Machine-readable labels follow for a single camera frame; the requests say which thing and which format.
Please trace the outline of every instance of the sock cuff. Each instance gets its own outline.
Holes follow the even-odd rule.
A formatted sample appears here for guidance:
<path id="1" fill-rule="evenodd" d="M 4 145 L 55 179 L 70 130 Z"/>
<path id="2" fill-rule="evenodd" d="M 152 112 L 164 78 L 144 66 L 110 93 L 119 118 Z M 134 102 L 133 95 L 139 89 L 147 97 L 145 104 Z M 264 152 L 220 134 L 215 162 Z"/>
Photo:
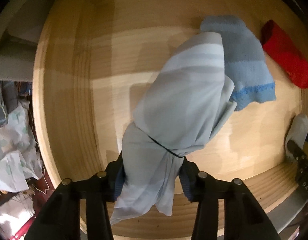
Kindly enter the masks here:
<path id="1" fill-rule="evenodd" d="M 244 109 L 251 102 L 264 103 L 266 101 L 274 100 L 276 100 L 275 82 L 244 87 L 239 91 L 234 91 L 230 98 L 230 101 L 235 101 L 237 103 L 235 111 Z"/>

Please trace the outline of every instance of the wood grain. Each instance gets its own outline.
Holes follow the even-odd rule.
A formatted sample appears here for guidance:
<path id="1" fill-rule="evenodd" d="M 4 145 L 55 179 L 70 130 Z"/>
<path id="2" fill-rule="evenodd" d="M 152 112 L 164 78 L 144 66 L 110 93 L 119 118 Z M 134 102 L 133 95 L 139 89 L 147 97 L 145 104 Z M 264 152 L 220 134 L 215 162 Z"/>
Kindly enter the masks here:
<path id="1" fill-rule="evenodd" d="M 174 49 L 198 33 L 209 14 L 235 14 L 259 38 L 274 19 L 308 59 L 308 33 L 281 0 L 56 0 L 38 45 L 33 111 L 38 141 L 54 186 L 86 179 L 115 160 L 132 111 Z M 266 212 L 296 188 L 295 167 L 282 163 L 291 118 L 308 114 L 302 92 L 266 55 L 276 82 L 275 102 L 252 103 L 234 113 L 201 151 L 188 156 L 218 179 L 245 180 Z M 152 208 L 113 226 L 128 238 L 191 235 L 196 204 L 177 182 L 173 215 Z M 224 217 L 220 205 L 219 234 Z M 81 203 L 81 228 L 86 230 Z"/>

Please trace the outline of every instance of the white cloth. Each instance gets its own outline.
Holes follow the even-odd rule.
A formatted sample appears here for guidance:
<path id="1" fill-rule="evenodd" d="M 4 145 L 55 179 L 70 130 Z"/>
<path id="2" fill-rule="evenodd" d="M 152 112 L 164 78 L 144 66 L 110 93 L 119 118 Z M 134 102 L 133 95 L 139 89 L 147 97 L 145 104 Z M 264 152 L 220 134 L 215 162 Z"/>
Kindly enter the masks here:
<path id="1" fill-rule="evenodd" d="M 200 33 L 180 45 L 134 110 L 122 140 L 126 180 L 111 224 L 145 214 L 152 205 L 172 213 L 175 179 L 183 158 L 204 148 L 236 107 L 224 74 L 218 33 Z"/>
<path id="2" fill-rule="evenodd" d="M 18 102 L 17 108 L 8 115 L 8 123 L 0 128 L 0 190 L 26 190 L 26 179 L 42 177 L 41 159 L 29 127 L 28 108 L 28 101 Z"/>
<path id="3" fill-rule="evenodd" d="M 306 114 L 300 113 L 294 117 L 293 123 L 286 136 L 285 153 L 288 161 L 296 161 L 293 154 L 287 149 L 287 142 L 293 140 L 301 149 L 304 147 L 305 139 L 308 133 L 308 117 Z"/>

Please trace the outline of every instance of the black strap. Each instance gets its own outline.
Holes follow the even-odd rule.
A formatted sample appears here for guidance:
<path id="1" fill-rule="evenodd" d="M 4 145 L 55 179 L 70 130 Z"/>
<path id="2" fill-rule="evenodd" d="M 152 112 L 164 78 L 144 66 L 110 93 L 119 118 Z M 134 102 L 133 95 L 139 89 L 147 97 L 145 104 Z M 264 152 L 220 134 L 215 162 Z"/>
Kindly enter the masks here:
<path id="1" fill-rule="evenodd" d="M 156 143 L 157 145 L 159 145 L 160 147 L 163 147 L 166 151 L 168 151 L 169 153 L 173 154 L 174 156 L 176 156 L 177 158 L 183 158 L 178 156 L 176 153 L 173 153 L 171 150 L 165 148 L 163 145 L 161 145 L 158 141 L 156 141 L 155 139 L 153 139 L 152 137 L 150 137 L 149 135 L 147 135 L 154 143 Z"/>

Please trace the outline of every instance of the red fabric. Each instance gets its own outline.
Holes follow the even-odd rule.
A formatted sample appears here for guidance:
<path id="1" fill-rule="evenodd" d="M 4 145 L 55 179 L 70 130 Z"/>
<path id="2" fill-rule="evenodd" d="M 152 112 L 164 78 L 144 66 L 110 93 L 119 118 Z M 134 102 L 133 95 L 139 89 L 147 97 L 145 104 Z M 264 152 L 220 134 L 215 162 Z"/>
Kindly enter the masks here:
<path id="1" fill-rule="evenodd" d="M 308 62 L 292 40 L 273 20 L 262 28 L 262 46 L 300 88 L 308 88 Z"/>
<path id="2" fill-rule="evenodd" d="M 10 240 L 19 240 L 22 236 L 24 236 L 27 231 L 29 231 L 30 226 L 32 225 L 34 219 L 36 218 L 36 216 L 34 215 L 34 217 L 31 217 L 24 226 L 22 226 L 22 228 L 20 230 L 18 230 L 18 232 L 15 234 L 15 236 L 11 236 Z"/>

